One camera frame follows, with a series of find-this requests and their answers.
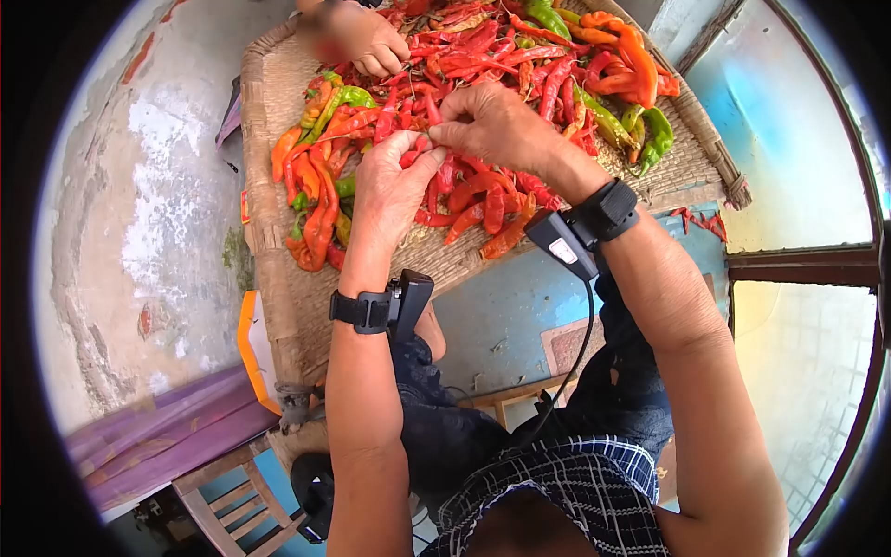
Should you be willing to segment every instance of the finger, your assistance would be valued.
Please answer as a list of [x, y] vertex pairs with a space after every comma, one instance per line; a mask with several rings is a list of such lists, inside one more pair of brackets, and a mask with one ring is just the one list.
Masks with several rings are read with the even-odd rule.
[[358, 72], [361, 73], [362, 75], [364, 75], [364, 76], [370, 76], [370, 75], [371, 75], [370, 73], [368, 73], [368, 69], [365, 68], [365, 64], [364, 64], [361, 60], [353, 60], [353, 65], [356, 66], [356, 69], [357, 69]]
[[376, 78], [385, 78], [389, 74], [384, 67], [380, 65], [378, 59], [374, 57], [373, 54], [366, 54], [362, 58], [360, 58], [364, 64], [365, 68], [368, 70], [368, 75], [374, 76]]
[[378, 62], [380, 62], [380, 65], [383, 66], [385, 70], [393, 75], [396, 75], [402, 70], [402, 63], [396, 55], [390, 51], [388, 46], [375, 45], [372, 47], [372, 50], [375, 58], [378, 59]]
[[415, 159], [414, 164], [403, 170], [402, 175], [405, 176], [411, 184], [423, 184], [427, 186], [427, 182], [439, 170], [439, 165], [446, 160], [447, 149], [445, 147], [437, 147], [432, 151], [427, 151], [420, 157]]
[[465, 147], [469, 132], [470, 124], [463, 124], [461, 122], [446, 122], [445, 124], [438, 124], [431, 127], [427, 133], [430, 134], [430, 139], [432, 139], [436, 143], [440, 143], [448, 147]]
[[399, 159], [414, 148], [414, 144], [418, 140], [418, 135], [420, 134], [421, 132], [413, 132], [407, 129], [399, 130], [368, 151], [365, 156], [368, 157], [371, 155], [372, 158], [379, 163], [384, 164], [389, 168], [398, 168], [401, 170], [402, 167], [399, 166]]
[[393, 54], [399, 57], [399, 60], [406, 61], [412, 57], [412, 52], [408, 48], [408, 44], [402, 40], [398, 33], [394, 33], [387, 37], [387, 46], [393, 51]]
[[476, 97], [474, 89], [476, 87], [463, 87], [455, 89], [452, 93], [445, 96], [442, 104], [439, 105], [439, 112], [443, 116], [443, 121], [450, 122], [457, 120], [462, 114], [473, 114], [472, 110], [476, 105], [474, 102]]

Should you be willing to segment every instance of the black wrist strap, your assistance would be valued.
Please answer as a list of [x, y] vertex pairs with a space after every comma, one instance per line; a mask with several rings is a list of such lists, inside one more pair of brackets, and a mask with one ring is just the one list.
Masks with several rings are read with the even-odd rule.
[[597, 240], [607, 242], [637, 224], [636, 206], [637, 194], [615, 178], [569, 211], [568, 219], [584, 223]]
[[389, 306], [389, 292], [362, 292], [352, 299], [334, 291], [328, 319], [352, 324], [359, 334], [378, 334], [387, 330]]

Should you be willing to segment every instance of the person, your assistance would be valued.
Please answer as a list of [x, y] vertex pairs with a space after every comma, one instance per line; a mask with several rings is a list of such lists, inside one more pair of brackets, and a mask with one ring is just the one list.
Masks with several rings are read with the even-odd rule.
[[[499, 84], [459, 89], [441, 110], [444, 123], [429, 130], [440, 146], [413, 166], [398, 161], [415, 132], [365, 154], [342, 294], [384, 290], [442, 146], [536, 174], [572, 205], [612, 180]], [[423, 338], [437, 336], [432, 315], [422, 335], [393, 345], [334, 323], [329, 555], [410, 555], [410, 489], [439, 527], [424, 555], [786, 554], [783, 494], [732, 336], [692, 259], [637, 212], [636, 225], [600, 242], [606, 345], [529, 445], [513, 443], [530, 422], [511, 436], [455, 407]], [[445, 346], [434, 345], [441, 356]], [[673, 433], [680, 513], [655, 505], [654, 462]]]
[[297, 11], [323, 29], [347, 60], [366, 76], [385, 78], [399, 73], [409, 59], [408, 44], [398, 31], [368, 6], [372, 0], [296, 0]]

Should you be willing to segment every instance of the wooden chair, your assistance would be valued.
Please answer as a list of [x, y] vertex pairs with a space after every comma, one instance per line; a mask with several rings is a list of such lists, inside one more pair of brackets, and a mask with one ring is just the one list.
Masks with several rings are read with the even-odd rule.
[[[189, 510], [210, 543], [224, 557], [242, 557], [244, 555], [266, 557], [293, 537], [297, 533], [299, 523], [304, 519], [305, 515], [300, 510], [288, 516], [254, 463], [254, 457], [266, 451], [267, 448], [269, 448], [269, 441], [266, 439], [266, 435], [262, 435], [220, 456], [215, 461], [173, 480], [173, 487], [180, 499], [183, 500], [185, 508]], [[238, 467], [244, 469], [248, 479], [210, 503], [205, 501], [198, 488]], [[217, 518], [215, 515], [217, 511], [251, 492], [256, 494], [227, 514]], [[261, 505], [265, 508], [244, 524], [231, 532], [226, 530], [227, 526]], [[278, 525], [258, 539], [247, 551], [241, 549], [237, 540], [269, 517], [275, 518]]]

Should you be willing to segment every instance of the woven straw mat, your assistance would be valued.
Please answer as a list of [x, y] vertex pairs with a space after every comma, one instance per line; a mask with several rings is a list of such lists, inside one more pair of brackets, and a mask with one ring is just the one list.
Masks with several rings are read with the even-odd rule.
[[[627, 22], [631, 18], [609, 0], [567, 0], [563, 7], [578, 13], [603, 10]], [[241, 65], [241, 122], [250, 223], [256, 245], [259, 289], [266, 315], [266, 330], [273, 345], [279, 381], [311, 384], [324, 372], [331, 341], [328, 302], [337, 287], [338, 272], [330, 266], [310, 274], [297, 267], [284, 245], [294, 222], [294, 211], [286, 204], [283, 184], [271, 178], [270, 151], [279, 135], [300, 118], [302, 91], [316, 74], [319, 62], [301, 50], [291, 18], [252, 43]], [[671, 64], [645, 38], [654, 57], [674, 72]], [[598, 161], [614, 176], [622, 176], [644, 199], [683, 197], [665, 195], [711, 186], [712, 199], [723, 187], [730, 201], [748, 204], [748, 193], [740, 187], [742, 176], [723, 147], [720, 136], [696, 96], [681, 80], [680, 97], [659, 97], [658, 107], [674, 127], [671, 151], [639, 180], [627, 174], [622, 153], [598, 137]], [[482, 226], [474, 226], [450, 245], [443, 246], [446, 228], [415, 225], [393, 257], [392, 275], [403, 268], [429, 274], [442, 292], [488, 265], [509, 257], [485, 262], [478, 249], [489, 238]], [[523, 241], [513, 254], [531, 249]]]

